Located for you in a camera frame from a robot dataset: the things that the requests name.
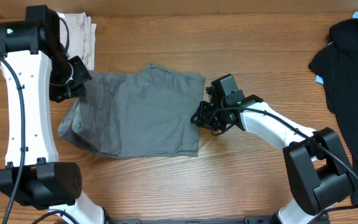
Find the grey shorts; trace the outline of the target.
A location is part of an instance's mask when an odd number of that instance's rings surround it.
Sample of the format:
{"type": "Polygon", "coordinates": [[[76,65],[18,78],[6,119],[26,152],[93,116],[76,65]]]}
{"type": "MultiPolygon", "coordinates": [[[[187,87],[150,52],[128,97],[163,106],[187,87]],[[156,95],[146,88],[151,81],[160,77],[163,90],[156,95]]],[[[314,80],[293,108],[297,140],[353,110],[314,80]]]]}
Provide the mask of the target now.
{"type": "Polygon", "coordinates": [[[199,129],[190,118],[203,99],[201,74],[150,64],[135,74],[90,75],[58,128],[60,138],[115,159],[198,156],[199,129]]]}

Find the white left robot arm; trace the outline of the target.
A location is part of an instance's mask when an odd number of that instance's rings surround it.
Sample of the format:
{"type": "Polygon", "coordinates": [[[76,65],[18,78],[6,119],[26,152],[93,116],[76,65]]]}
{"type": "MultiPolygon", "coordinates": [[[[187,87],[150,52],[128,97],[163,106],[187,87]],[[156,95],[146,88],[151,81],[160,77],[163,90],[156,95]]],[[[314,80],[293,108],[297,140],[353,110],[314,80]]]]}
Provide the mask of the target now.
{"type": "Polygon", "coordinates": [[[29,6],[25,19],[0,23],[0,61],[6,80],[9,140],[0,192],[10,203],[31,206],[67,223],[108,223],[104,208],[82,188],[81,171],[62,162],[52,134],[50,103],[76,98],[91,77],[60,42],[58,14],[29,6]]]}

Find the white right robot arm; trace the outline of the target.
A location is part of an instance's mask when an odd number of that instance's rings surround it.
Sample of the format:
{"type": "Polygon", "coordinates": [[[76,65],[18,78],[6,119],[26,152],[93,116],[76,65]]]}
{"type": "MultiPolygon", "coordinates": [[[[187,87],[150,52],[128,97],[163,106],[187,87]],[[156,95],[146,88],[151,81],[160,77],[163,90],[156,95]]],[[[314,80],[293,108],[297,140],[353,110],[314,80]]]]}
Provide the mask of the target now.
{"type": "Polygon", "coordinates": [[[191,117],[219,136],[237,126],[283,154],[291,201],[271,216],[247,216],[245,223],[329,223],[329,212],[358,208],[358,176],[338,134],[319,131],[280,115],[256,95],[245,96],[231,74],[206,88],[191,117]]]}

